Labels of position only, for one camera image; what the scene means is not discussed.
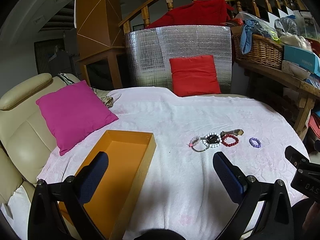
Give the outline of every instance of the orange box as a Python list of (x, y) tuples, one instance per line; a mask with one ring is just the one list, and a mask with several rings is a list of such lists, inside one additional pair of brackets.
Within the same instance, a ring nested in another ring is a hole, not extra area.
[[(121, 240), (147, 175), (156, 141), (153, 133), (107, 130), (84, 160), (78, 172), (98, 152), (108, 154), (109, 166), (92, 199), (84, 208), (109, 240)], [(63, 202), (62, 215), (72, 223)]]

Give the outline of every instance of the blue box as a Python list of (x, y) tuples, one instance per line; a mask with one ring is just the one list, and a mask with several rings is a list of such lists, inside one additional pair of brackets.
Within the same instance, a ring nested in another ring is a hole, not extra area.
[(294, 46), (284, 46), (284, 60), (299, 64), (308, 71), (320, 75), (319, 58), (313, 52)]

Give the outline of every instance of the magenta pillow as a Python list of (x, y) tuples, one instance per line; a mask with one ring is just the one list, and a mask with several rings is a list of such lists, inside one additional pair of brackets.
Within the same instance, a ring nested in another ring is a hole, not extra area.
[(36, 104), (57, 140), (60, 156), (90, 133), (118, 120), (85, 81), (44, 95)]

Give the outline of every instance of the picture frame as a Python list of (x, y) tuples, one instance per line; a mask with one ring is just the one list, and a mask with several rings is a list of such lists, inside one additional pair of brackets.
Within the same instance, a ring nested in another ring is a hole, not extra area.
[(138, 25), (135, 25), (135, 26), (132, 26), (132, 30), (135, 32), (135, 31), (140, 31), (140, 30), (143, 30), (144, 29), (144, 24), (138, 24)]

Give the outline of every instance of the purple beaded bracelet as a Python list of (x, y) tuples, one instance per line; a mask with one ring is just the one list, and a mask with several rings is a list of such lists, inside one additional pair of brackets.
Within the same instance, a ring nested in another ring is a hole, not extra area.
[(249, 139), (249, 143), (255, 148), (260, 148), (261, 147), (261, 142), (257, 138), (253, 138), (253, 137), (250, 138)]

